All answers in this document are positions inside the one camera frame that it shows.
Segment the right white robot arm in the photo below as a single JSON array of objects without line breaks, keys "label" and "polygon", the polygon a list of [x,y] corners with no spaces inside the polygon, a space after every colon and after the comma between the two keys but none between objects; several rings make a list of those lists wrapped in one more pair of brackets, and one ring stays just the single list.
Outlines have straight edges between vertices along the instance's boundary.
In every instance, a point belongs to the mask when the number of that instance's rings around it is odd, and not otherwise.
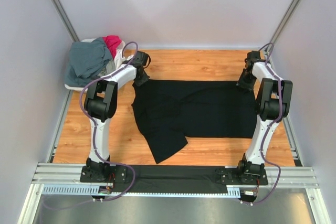
[{"label": "right white robot arm", "polygon": [[237,179],[243,184],[257,183],[266,177],[266,152],[275,129],[286,118],[292,96],[293,83],[279,77],[260,51],[251,51],[245,59],[245,68],[237,86],[244,91],[253,91],[260,82],[256,98],[257,122],[252,142],[239,161]]}]

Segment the black t-shirt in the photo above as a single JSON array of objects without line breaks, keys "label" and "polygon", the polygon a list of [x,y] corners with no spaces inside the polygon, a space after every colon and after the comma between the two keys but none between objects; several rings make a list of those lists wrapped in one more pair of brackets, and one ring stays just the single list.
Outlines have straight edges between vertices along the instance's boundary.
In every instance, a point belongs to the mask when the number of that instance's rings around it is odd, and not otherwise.
[{"label": "black t-shirt", "polygon": [[149,80],[134,85],[135,121],[158,164],[183,149],[187,137],[252,138],[255,96],[234,81]]}]

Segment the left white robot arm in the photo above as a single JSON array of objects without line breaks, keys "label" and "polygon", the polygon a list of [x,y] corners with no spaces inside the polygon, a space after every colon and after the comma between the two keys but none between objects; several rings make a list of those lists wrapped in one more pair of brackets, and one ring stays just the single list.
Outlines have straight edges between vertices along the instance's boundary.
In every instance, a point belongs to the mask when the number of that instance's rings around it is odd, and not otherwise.
[{"label": "left white robot arm", "polygon": [[91,125],[91,149],[80,181],[83,183],[112,183],[118,170],[117,164],[110,164],[109,127],[117,110],[118,89],[130,81],[141,86],[149,80],[145,68],[151,62],[150,56],[136,52],[114,72],[90,84],[86,91],[84,105],[81,106]]}]

